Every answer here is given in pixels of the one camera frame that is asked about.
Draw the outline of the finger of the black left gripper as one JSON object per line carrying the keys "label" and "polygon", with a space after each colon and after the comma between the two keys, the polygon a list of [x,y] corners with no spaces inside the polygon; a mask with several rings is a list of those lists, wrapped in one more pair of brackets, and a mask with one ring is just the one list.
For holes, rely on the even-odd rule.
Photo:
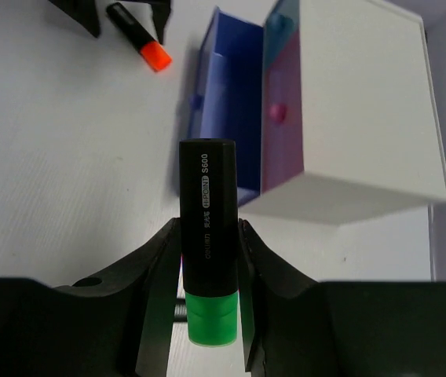
{"label": "finger of the black left gripper", "polygon": [[148,1],[152,10],[152,21],[160,44],[165,41],[165,30],[171,14],[171,0]]}
{"label": "finger of the black left gripper", "polygon": [[101,35],[95,0],[49,0],[51,4],[84,27],[94,38]]}

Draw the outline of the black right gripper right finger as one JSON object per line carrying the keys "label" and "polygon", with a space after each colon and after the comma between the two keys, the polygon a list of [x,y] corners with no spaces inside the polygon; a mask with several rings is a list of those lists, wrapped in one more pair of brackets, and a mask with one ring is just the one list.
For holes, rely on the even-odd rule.
{"label": "black right gripper right finger", "polygon": [[446,376],[446,282],[318,282],[239,222],[253,376]]}

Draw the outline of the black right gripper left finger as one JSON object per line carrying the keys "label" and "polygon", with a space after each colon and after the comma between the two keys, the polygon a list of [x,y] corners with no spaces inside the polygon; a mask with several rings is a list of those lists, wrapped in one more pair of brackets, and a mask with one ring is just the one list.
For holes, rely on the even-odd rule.
{"label": "black right gripper left finger", "polygon": [[0,376],[164,376],[180,247],[172,219],[71,286],[0,278]]}

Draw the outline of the orange cap black highlighter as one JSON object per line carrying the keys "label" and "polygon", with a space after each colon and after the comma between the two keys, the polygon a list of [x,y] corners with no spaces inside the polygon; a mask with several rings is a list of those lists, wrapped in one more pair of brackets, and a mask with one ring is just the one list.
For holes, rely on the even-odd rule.
{"label": "orange cap black highlighter", "polygon": [[124,5],[115,2],[106,7],[106,13],[153,71],[162,71],[170,65],[170,55]]}

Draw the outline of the purple blue drawer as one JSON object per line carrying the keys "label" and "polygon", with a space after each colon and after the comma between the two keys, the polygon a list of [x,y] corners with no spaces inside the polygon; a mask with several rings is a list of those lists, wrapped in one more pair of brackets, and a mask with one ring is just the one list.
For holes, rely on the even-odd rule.
{"label": "purple blue drawer", "polygon": [[188,138],[236,143],[239,206],[260,193],[263,36],[263,27],[215,8],[189,98]]}

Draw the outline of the light blue drawer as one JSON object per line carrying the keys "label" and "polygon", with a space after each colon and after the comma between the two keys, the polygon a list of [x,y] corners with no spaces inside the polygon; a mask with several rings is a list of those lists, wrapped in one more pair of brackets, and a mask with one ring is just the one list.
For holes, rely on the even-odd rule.
{"label": "light blue drawer", "polygon": [[278,1],[265,21],[265,44],[277,52],[298,27],[299,0]]}

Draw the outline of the green cap black highlighter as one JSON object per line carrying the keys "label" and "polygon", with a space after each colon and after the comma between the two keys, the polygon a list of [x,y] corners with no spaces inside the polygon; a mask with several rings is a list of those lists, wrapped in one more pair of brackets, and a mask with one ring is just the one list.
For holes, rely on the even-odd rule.
{"label": "green cap black highlighter", "polygon": [[238,309],[234,142],[182,141],[179,178],[188,337],[199,346],[227,346],[236,340]]}

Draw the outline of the pink drawer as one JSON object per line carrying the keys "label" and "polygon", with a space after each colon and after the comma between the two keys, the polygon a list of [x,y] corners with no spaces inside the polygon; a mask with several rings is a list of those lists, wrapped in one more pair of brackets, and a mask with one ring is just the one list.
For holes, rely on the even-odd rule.
{"label": "pink drawer", "polygon": [[296,31],[265,69],[262,191],[282,185],[303,169],[300,36]]}

